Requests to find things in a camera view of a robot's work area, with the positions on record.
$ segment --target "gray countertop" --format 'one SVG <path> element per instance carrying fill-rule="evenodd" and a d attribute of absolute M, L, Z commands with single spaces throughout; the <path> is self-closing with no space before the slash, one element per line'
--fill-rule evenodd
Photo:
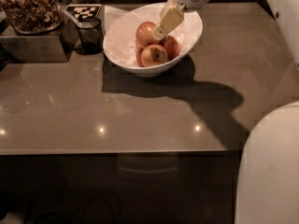
<path fill-rule="evenodd" d="M 105 7 L 105 27 L 134 6 Z M 0 72 L 0 154 L 242 149 L 267 113 L 299 100 L 299 73 L 257 4 L 207 4 L 200 42 L 152 78 L 103 54 L 9 63 Z"/>

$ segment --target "silver metal base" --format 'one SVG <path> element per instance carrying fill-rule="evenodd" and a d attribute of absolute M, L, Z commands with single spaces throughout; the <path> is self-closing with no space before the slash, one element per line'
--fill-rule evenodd
<path fill-rule="evenodd" d="M 78 43 L 78 31 L 71 20 L 42 35 L 22 35 L 8 26 L 0 43 L 14 62 L 66 63 Z"/>

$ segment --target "white robotic arm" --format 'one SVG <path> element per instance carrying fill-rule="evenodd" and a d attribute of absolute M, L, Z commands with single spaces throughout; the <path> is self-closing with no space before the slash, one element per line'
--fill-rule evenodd
<path fill-rule="evenodd" d="M 163 39 L 184 20 L 184 13 L 200 9 L 209 0 L 168 0 L 160 13 L 153 36 Z"/>

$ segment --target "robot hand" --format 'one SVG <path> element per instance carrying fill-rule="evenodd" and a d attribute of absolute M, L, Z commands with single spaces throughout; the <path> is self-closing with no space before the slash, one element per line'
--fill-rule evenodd
<path fill-rule="evenodd" d="M 163 39 L 184 21 L 184 13 L 200 9 L 209 0 L 168 0 L 152 35 Z"/>

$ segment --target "black cup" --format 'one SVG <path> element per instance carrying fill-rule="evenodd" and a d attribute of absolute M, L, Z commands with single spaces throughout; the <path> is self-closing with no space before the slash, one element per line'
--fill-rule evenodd
<path fill-rule="evenodd" d="M 86 54 L 96 54 L 103 51 L 103 31 L 101 20 L 85 19 L 76 23 L 81 46 Z"/>

